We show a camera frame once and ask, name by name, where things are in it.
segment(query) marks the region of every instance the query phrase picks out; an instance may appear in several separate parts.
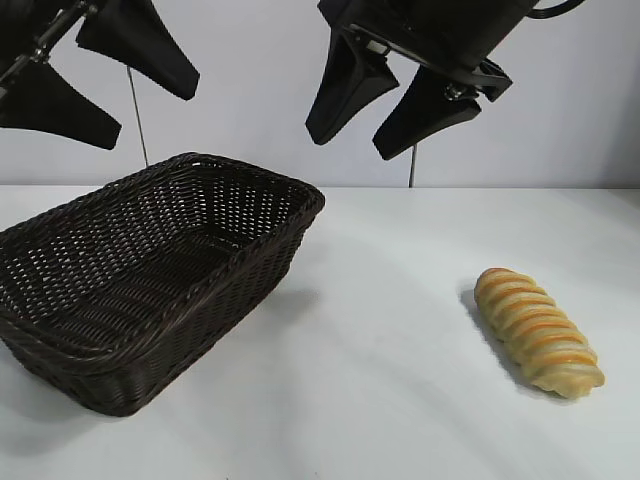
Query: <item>bread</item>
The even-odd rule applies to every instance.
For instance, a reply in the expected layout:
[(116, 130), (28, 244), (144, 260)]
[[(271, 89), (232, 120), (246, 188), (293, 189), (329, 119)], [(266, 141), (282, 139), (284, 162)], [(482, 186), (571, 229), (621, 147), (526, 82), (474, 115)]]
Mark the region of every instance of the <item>bread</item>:
[(480, 312), (531, 384), (569, 399), (604, 385), (585, 336), (531, 277), (492, 268), (480, 276), (474, 294)]

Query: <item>white tabletop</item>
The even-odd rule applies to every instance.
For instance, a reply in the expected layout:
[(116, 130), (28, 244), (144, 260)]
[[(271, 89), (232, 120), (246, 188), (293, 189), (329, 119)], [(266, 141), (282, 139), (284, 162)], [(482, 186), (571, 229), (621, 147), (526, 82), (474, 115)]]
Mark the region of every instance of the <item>white tabletop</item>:
[[(0, 228), (90, 190), (0, 188)], [(76, 406), (0, 350), (0, 478), (640, 478), (640, 192), (328, 189), (280, 287), (129, 419)], [(470, 288), (534, 276), (604, 388), (524, 386)]]

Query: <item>brown wicker basket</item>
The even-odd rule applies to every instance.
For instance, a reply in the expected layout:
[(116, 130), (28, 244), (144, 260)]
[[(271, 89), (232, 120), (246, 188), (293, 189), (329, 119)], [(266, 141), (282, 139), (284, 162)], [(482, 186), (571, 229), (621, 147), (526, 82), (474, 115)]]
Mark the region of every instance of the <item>brown wicker basket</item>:
[(0, 336), (97, 412), (149, 403), (285, 276), (314, 187), (185, 154), (0, 234)]

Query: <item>bread roll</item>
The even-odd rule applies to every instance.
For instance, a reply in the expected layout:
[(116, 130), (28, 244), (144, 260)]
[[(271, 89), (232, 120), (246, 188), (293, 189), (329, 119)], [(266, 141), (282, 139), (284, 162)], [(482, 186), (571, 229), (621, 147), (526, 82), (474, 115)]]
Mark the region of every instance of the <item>bread roll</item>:
[(531, 384), (569, 399), (604, 385), (585, 336), (531, 277), (492, 268), (480, 276), (474, 293), (480, 312)]

